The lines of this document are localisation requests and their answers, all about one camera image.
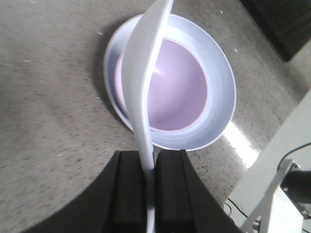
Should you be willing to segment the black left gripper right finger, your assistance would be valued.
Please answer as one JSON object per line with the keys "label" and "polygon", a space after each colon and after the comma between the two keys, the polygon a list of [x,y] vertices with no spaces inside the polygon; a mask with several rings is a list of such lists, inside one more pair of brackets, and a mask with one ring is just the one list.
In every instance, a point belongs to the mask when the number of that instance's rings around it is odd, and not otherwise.
{"label": "black left gripper right finger", "polygon": [[161,150],[155,166],[158,233],[239,233],[207,190],[185,150]]}

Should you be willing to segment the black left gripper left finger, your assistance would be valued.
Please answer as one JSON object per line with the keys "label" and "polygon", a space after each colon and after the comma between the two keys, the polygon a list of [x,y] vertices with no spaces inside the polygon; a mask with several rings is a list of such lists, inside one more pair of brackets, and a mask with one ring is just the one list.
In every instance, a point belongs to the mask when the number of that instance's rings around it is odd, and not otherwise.
{"label": "black left gripper left finger", "polygon": [[144,233],[145,182],[137,151],[116,151],[74,200],[28,233]]}

